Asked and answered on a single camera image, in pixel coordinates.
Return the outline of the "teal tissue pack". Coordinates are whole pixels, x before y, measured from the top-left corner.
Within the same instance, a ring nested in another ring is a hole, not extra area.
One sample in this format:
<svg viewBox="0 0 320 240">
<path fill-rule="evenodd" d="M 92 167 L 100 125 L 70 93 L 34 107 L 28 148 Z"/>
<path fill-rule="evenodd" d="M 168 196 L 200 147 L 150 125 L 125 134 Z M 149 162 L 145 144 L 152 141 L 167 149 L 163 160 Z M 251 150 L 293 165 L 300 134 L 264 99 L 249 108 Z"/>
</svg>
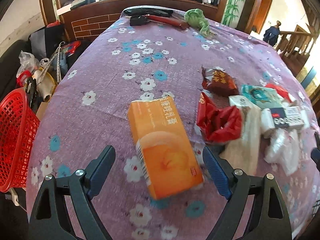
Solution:
<svg viewBox="0 0 320 240">
<path fill-rule="evenodd" d="M 273 88 L 242 85 L 241 94 L 261 109 L 282 107 L 283 98 Z"/>
</svg>

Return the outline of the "brown wooden door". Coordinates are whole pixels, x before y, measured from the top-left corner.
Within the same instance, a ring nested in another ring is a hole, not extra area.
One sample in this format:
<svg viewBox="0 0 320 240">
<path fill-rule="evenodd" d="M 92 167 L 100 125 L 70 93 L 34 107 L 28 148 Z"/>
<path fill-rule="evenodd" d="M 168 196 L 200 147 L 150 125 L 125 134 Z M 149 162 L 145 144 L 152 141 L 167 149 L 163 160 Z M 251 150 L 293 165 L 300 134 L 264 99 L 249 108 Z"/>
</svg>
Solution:
<svg viewBox="0 0 320 240">
<path fill-rule="evenodd" d="M 269 13 L 270 7 L 272 4 L 272 0 L 262 0 L 258 13 L 253 21 L 253 27 L 252 27 L 252 31 L 254 31 L 255 33 L 260 34 L 263 25 L 265 24 L 267 15 Z"/>
</svg>

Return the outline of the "dark blue hanging jacket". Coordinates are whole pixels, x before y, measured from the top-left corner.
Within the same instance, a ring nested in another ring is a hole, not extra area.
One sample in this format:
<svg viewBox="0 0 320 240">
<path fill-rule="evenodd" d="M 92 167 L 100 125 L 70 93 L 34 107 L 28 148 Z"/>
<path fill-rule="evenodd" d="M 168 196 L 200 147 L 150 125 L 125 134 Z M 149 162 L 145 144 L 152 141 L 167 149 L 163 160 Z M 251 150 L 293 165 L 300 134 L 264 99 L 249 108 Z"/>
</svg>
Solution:
<svg viewBox="0 0 320 240">
<path fill-rule="evenodd" d="M 276 25 L 269 27 L 264 33 L 263 41 L 274 47 L 280 34 L 280 26 L 281 22 L 277 21 Z"/>
</svg>

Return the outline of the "purple floral tablecloth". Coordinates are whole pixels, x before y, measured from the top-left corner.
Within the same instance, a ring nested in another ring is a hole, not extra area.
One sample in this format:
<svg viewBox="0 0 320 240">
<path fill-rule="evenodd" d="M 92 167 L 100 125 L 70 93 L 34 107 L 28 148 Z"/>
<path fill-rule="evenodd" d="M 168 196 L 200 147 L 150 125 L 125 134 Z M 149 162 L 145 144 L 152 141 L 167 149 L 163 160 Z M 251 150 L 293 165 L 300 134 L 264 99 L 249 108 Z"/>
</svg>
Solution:
<svg viewBox="0 0 320 240">
<path fill-rule="evenodd" d="M 263 41 L 120 19 L 57 86 L 31 150 L 29 239 L 291 239 L 319 130 Z"/>
</svg>

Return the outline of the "black flat case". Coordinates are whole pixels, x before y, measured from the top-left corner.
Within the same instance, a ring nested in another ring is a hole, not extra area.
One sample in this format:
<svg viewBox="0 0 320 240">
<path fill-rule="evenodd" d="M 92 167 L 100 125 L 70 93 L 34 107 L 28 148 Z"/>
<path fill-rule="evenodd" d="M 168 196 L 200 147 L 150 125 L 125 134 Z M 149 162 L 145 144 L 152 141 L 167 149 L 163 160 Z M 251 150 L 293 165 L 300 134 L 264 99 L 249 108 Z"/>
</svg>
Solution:
<svg viewBox="0 0 320 240">
<path fill-rule="evenodd" d="M 124 14 L 127 16 L 153 15 L 161 17 L 171 17 L 173 12 L 173 10 L 158 8 L 131 8 L 124 10 Z"/>
</svg>

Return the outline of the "wooden brick pattern counter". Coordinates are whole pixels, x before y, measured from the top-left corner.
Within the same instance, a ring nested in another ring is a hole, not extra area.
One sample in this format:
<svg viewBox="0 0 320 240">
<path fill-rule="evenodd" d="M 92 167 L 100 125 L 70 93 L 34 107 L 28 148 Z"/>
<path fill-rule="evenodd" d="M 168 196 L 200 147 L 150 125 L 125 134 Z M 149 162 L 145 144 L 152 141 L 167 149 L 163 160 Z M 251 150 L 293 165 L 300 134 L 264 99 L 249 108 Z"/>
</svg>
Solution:
<svg viewBox="0 0 320 240">
<path fill-rule="evenodd" d="M 138 5 L 154 5 L 180 11 L 199 8 L 206 18 L 217 21 L 218 7 L 192 0 L 104 0 L 83 5 L 60 15 L 69 41 L 91 40 L 116 22 L 122 11 Z"/>
</svg>

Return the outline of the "red handled tool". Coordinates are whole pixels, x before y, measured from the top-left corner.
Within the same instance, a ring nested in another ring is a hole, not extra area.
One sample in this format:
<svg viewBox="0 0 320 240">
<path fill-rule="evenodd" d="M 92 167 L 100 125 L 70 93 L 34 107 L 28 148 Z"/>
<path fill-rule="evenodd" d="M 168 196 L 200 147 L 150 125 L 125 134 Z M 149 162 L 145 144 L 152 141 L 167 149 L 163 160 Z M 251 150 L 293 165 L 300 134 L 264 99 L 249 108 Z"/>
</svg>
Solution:
<svg viewBox="0 0 320 240">
<path fill-rule="evenodd" d="M 180 28 L 181 30 L 186 30 L 189 28 L 189 24 L 184 22 L 183 20 L 178 20 L 173 17 L 162 17 L 155 15 L 146 15 L 147 19 L 157 23 L 163 23 L 167 25 L 171 25 L 173 27 Z"/>
</svg>

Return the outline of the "small black box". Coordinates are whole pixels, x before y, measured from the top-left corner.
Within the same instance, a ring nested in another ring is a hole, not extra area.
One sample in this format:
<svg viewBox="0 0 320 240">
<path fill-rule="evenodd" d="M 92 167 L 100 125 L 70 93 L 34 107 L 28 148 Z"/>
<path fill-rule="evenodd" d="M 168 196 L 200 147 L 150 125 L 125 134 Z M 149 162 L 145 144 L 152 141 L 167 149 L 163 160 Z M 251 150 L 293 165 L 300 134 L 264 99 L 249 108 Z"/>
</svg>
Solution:
<svg viewBox="0 0 320 240">
<path fill-rule="evenodd" d="M 145 15 L 135 15 L 130 17 L 131 26 L 142 26 L 149 23 L 148 17 Z"/>
</svg>

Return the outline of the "black sofa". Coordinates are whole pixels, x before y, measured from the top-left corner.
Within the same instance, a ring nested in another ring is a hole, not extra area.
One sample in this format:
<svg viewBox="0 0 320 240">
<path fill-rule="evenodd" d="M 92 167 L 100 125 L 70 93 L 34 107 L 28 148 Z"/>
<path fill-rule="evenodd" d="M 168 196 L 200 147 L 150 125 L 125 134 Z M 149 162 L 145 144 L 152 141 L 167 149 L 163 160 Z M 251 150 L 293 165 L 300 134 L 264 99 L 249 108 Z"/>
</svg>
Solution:
<svg viewBox="0 0 320 240">
<path fill-rule="evenodd" d="M 20 52 L 31 52 L 29 41 L 17 40 L 1 56 L 0 61 L 0 98 L 3 100 L 16 85 L 16 74 L 20 68 Z"/>
</svg>

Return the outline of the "red plastic bag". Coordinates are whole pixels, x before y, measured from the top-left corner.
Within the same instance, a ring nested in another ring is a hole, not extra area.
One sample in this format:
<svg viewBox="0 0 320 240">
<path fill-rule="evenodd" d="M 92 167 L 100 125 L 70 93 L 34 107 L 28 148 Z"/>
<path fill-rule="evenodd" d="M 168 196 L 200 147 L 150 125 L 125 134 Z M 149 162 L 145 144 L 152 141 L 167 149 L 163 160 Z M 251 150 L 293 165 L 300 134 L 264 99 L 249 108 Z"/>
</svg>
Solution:
<svg viewBox="0 0 320 240">
<path fill-rule="evenodd" d="M 196 125 L 205 141 L 225 144 L 240 138 L 242 116 L 236 106 L 218 108 L 204 92 L 200 94 Z"/>
</svg>

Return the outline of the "clear plastic bag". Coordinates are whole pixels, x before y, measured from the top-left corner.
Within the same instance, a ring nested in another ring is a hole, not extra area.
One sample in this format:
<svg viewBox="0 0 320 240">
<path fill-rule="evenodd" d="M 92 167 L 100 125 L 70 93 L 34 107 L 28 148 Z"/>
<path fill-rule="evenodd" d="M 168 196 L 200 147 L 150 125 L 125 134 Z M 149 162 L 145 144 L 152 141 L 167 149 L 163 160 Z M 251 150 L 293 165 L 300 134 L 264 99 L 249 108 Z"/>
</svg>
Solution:
<svg viewBox="0 0 320 240">
<path fill-rule="evenodd" d="M 32 53 L 21 51 L 19 54 L 20 67 L 17 71 L 16 77 L 18 78 L 25 70 L 34 74 L 40 67 L 40 62 Z"/>
</svg>

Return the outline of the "wooden stair railing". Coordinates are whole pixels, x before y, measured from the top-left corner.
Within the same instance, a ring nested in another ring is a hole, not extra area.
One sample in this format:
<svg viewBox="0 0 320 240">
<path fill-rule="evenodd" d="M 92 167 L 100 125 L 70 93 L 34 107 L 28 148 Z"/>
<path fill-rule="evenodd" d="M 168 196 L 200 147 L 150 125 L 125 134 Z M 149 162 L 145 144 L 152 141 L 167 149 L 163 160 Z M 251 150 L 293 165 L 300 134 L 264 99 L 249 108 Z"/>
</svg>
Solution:
<svg viewBox="0 0 320 240">
<path fill-rule="evenodd" d="M 280 32 L 280 38 L 275 49 L 281 57 L 297 60 L 300 64 L 305 64 L 316 40 L 316 33 L 309 33 L 301 26 L 296 25 L 294 31 Z"/>
</svg>

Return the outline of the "red plastic mesh basket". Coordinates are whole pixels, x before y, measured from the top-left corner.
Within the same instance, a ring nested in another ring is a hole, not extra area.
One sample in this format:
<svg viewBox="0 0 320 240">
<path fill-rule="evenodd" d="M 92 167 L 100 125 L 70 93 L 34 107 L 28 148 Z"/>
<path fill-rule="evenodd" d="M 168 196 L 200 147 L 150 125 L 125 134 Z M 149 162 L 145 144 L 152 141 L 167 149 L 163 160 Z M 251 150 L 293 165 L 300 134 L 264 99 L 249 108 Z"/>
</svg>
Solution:
<svg viewBox="0 0 320 240">
<path fill-rule="evenodd" d="M 39 124 L 24 89 L 13 90 L 1 101 L 1 192 L 26 187 L 31 149 Z"/>
</svg>

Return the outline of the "orange cardboard box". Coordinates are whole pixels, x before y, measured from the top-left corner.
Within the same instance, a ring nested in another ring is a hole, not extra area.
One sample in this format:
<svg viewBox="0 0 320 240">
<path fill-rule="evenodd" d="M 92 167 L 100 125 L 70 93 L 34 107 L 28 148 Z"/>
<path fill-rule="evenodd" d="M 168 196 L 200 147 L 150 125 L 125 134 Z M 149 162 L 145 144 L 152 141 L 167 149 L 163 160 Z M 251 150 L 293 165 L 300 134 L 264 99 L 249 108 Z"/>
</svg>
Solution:
<svg viewBox="0 0 320 240">
<path fill-rule="evenodd" d="M 130 103 L 128 120 L 151 197 L 170 197 L 203 183 L 172 97 Z"/>
</svg>

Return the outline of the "white plastic bag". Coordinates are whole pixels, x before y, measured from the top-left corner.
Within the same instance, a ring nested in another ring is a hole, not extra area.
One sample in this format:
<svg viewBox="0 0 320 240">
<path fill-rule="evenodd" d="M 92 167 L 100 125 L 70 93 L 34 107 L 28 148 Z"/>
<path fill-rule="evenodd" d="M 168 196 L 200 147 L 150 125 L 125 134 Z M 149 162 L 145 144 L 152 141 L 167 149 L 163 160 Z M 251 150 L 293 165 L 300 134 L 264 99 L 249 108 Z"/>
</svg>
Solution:
<svg viewBox="0 0 320 240">
<path fill-rule="evenodd" d="M 276 129 L 271 135 L 264 160 L 269 164 L 281 165 L 286 176 L 290 176 L 298 170 L 299 143 L 299 134 L 296 129 L 289 132 L 280 128 Z"/>
</svg>

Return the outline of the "dark red snack wrapper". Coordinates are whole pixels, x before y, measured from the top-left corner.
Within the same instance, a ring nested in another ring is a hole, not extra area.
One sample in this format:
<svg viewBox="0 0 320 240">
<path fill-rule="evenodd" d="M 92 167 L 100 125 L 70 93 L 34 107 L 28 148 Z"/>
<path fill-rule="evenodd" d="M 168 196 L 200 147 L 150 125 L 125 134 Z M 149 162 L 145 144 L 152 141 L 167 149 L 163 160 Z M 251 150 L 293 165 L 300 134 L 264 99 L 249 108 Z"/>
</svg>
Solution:
<svg viewBox="0 0 320 240">
<path fill-rule="evenodd" d="M 239 94 L 239 90 L 234 79 L 224 70 L 202 67 L 201 74 L 203 77 L 203 89 L 224 97 Z"/>
</svg>

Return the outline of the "green crumpled cloth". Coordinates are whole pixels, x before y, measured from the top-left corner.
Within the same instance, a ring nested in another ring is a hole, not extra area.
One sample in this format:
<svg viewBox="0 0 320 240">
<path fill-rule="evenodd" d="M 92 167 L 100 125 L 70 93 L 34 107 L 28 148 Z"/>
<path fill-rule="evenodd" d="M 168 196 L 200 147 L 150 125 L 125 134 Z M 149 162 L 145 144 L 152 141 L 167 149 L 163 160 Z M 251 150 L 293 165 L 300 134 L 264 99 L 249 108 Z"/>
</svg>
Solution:
<svg viewBox="0 0 320 240">
<path fill-rule="evenodd" d="M 203 37 L 210 35 L 210 24 L 201 9 L 190 9 L 184 15 L 184 20 L 192 28 L 197 29 Z"/>
</svg>

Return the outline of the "white grey carton box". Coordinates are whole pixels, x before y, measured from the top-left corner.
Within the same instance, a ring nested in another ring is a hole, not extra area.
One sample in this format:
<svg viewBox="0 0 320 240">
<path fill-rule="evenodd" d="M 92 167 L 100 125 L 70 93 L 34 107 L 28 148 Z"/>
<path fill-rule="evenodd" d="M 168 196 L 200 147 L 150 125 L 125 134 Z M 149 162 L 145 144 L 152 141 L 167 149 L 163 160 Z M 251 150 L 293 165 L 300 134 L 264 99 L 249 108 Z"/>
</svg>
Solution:
<svg viewBox="0 0 320 240">
<path fill-rule="evenodd" d="M 266 108 L 261 111 L 261 131 L 266 133 L 277 128 L 305 129 L 310 123 L 305 110 L 299 106 Z"/>
</svg>

